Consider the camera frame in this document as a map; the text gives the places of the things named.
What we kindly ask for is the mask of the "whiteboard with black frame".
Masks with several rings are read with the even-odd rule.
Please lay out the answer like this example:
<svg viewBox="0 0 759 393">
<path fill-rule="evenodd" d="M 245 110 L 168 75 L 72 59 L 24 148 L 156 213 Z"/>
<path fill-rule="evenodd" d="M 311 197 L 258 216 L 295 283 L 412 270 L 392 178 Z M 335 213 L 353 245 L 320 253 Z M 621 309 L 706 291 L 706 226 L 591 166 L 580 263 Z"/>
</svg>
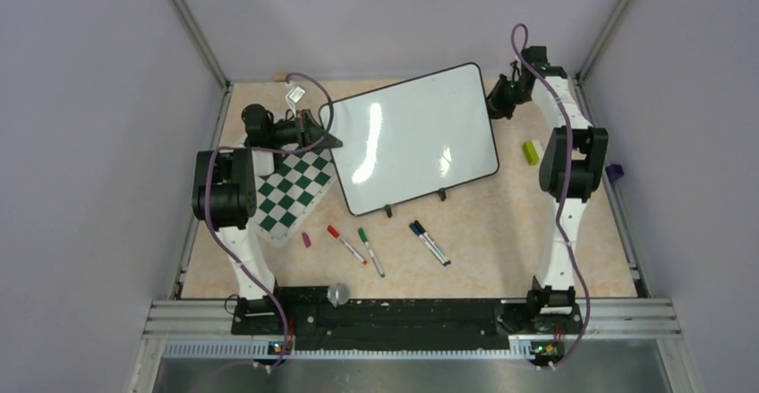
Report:
<svg viewBox="0 0 759 393">
<path fill-rule="evenodd" d="M 358 217 L 499 171 L 482 71 L 449 67 L 322 105 L 331 157 Z"/>
</svg>

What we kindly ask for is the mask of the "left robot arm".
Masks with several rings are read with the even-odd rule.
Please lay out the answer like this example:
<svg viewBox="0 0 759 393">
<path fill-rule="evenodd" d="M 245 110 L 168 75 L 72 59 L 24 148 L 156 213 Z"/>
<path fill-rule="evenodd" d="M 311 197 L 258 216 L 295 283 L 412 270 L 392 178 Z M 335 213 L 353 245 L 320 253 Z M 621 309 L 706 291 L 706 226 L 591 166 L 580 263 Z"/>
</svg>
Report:
<svg viewBox="0 0 759 393">
<path fill-rule="evenodd" d="M 318 124 L 308 109 L 288 112 L 277 120 L 260 104 L 243 109 L 245 139 L 241 147 L 219 146 L 196 154 L 192 213 L 210 232 L 230 260 L 238 282 L 238 301 L 255 308 L 253 322 L 266 333 L 286 325 L 287 310 L 273 295 L 277 281 L 264 261 L 250 221 L 258 207 L 255 178 L 275 171 L 275 158 L 343 146 L 331 128 L 335 112 Z"/>
</svg>

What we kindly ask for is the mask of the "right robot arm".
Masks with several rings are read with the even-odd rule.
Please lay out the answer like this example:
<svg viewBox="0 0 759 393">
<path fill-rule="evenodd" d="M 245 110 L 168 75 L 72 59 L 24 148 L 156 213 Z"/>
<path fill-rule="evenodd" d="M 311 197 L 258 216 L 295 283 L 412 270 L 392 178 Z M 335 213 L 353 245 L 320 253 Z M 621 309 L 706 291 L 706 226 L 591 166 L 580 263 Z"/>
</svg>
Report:
<svg viewBox="0 0 759 393">
<path fill-rule="evenodd" d="M 491 119 L 510 119 L 517 106 L 532 101 L 551 129 L 538 174 L 551 203 L 550 244 L 524 308 L 527 325 L 548 332 L 561 317 L 578 318 L 576 242 L 588 201 L 601 184 L 609 135 L 580 112 L 567 73 L 550 64 L 545 46 L 522 48 L 513 66 L 512 76 L 499 76 L 486 107 Z"/>
</svg>

